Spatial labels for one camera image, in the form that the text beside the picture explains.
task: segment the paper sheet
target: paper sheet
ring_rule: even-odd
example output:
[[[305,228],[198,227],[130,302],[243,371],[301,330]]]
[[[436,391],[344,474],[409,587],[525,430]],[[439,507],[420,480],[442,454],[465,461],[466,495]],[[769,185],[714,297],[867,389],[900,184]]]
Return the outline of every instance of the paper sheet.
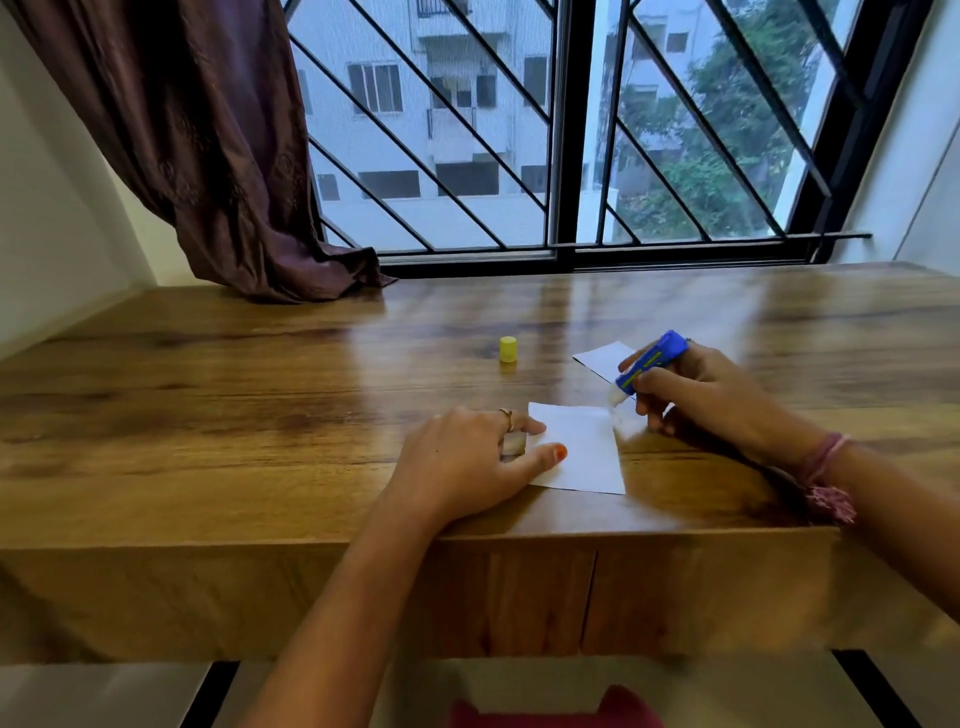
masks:
[[[546,425],[542,435],[527,435],[528,452],[540,443],[563,443],[567,451],[565,461],[534,479],[534,485],[594,493],[627,492],[609,409],[532,401],[527,412]]]
[[[606,381],[613,384],[616,378],[620,376],[620,370],[617,365],[632,354],[635,349],[631,349],[626,344],[614,341],[605,347],[592,349],[589,352],[575,353],[573,358],[591,369],[595,374],[600,375]]]

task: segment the gold ring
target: gold ring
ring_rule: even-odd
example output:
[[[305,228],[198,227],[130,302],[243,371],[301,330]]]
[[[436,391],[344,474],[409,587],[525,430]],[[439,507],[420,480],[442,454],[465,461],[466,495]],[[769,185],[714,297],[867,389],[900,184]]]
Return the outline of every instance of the gold ring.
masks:
[[[499,409],[501,412],[503,412],[503,414],[507,416],[507,432],[513,432],[514,431],[514,410],[505,409],[503,407],[500,407]]]

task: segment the brown curtain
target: brown curtain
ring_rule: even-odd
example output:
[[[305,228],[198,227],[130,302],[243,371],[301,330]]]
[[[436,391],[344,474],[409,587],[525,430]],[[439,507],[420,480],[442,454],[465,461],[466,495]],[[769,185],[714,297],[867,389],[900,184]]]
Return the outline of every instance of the brown curtain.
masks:
[[[177,230],[194,275],[252,298],[383,285],[328,245],[277,0],[5,0],[107,161]]]

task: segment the green foliage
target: green foliage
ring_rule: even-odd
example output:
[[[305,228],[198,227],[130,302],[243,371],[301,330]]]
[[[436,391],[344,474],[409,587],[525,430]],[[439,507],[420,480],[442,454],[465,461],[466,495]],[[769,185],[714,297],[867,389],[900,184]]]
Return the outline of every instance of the green foliage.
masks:
[[[837,2],[822,0],[828,16],[832,16]],[[728,8],[799,123],[821,51],[797,1],[728,0]],[[722,33],[710,54],[690,65],[686,77],[687,90],[700,110],[760,197],[773,209],[793,146]],[[665,97],[650,104],[641,102],[641,97],[631,86],[623,86],[620,99],[624,123],[648,150],[679,150],[667,156],[660,170],[710,235],[764,234],[767,225],[759,207],[744,192],[679,99]],[[615,154],[623,165],[630,163],[627,159],[636,153],[625,138],[620,138]],[[683,210],[655,178],[645,194],[621,194],[617,212],[641,240],[685,238],[695,232]]]

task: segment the bracelet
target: bracelet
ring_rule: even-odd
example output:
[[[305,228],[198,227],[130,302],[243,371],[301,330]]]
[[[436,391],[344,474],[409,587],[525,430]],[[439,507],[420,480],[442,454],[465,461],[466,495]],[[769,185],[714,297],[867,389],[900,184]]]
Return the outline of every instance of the bracelet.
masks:
[[[847,435],[831,432],[811,452],[800,467],[797,484],[804,492],[806,502],[815,511],[830,516],[834,522],[853,525],[856,509],[850,494],[824,482],[824,473],[837,451],[850,441]]]

